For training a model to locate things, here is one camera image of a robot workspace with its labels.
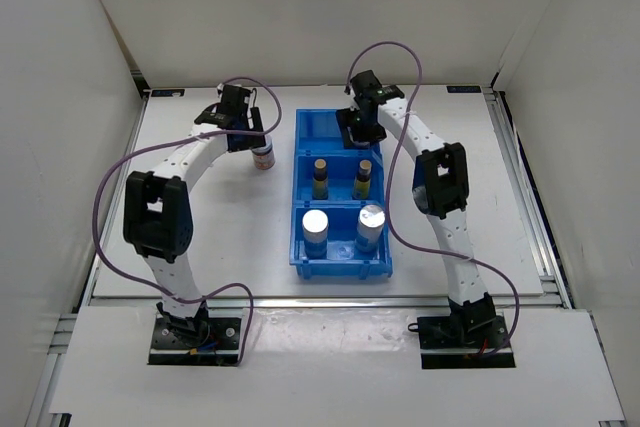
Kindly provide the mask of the yellow small bottle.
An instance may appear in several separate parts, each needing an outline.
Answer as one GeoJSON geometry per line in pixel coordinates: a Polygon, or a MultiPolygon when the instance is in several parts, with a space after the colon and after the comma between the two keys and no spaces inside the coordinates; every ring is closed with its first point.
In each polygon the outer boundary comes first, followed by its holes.
{"type": "Polygon", "coordinates": [[[327,162],[325,159],[319,158],[314,161],[312,198],[314,200],[327,200],[328,197],[329,188],[327,162]]]}
{"type": "Polygon", "coordinates": [[[352,198],[356,200],[366,200],[369,198],[370,185],[372,174],[372,162],[370,160],[361,160],[358,165],[358,172],[356,174],[352,198]]]}

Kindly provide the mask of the silver-lid shaker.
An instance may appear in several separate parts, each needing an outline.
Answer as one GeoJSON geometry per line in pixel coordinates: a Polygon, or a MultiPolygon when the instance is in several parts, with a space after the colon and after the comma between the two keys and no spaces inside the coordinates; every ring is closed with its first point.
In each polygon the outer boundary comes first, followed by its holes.
{"type": "Polygon", "coordinates": [[[319,209],[307,211],[302,217],[305,255],[310,259],[322,258],[327,252],[329,220],[319,209]]]}
{"type": "Polygon", "coordinates": [[[362,252],[372,252],[377,248],[386,223],[384,209],[377,204],[367,204],[358,214],[356,247],[362,252]]]}

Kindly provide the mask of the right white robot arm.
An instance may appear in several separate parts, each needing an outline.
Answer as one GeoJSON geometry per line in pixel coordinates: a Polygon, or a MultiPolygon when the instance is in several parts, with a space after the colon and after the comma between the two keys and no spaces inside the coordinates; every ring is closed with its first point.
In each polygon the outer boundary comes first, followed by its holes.
{"type": "Polygon", "coordinates": [[[434,230],[447,275],[450,337],[464,347],[487,343],[496,310],[472,262],[465,148],[433,133],[410,111],[404,92],[396,85],[382,85],[371,70],[352,77],[345,92],[353,95],[351,106],[336,113],[344,146],[370,147],[391,134],[414,161],[414,203],[434,230]]]}

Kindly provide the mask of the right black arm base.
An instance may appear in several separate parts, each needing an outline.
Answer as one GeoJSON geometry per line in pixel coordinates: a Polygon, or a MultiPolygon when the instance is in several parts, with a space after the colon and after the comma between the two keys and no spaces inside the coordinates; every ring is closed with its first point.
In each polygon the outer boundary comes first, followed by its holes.
{"type": "Polygon", "coordinates": [[[516,367],[505,318],[498,315],[479,333],[464,337],[449,316],[418,317],[407,330],[418,335],[423,370],[516,367]]]}

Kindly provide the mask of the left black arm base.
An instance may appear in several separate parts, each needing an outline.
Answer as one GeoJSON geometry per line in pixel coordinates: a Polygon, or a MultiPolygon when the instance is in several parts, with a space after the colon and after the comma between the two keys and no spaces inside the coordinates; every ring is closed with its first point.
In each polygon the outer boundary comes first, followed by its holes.
{"type": "Polygon", "coordinates": [[[193,320],[157,314],[147,364],[151,366],[231,367],[238,364],[243,318],[214,310],[193,320]]]}

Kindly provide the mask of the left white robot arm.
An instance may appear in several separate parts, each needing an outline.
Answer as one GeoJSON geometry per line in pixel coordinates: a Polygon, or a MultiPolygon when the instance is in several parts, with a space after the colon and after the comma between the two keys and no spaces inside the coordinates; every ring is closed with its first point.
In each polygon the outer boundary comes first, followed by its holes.
{"type": "Polygon", "coordinates": [[[218,95],[194,120],[186,144],[153,169],[131,172],[125,186],[124,240],[165,290],[157,308],[166,328],[194,348],[206,344],[211,333],[187,256],[194,231],[190,191],[222,155],[266,145],[256,135],[263,124],[259,109],[249,105],[252,91],[223,85],[218,95]]]}

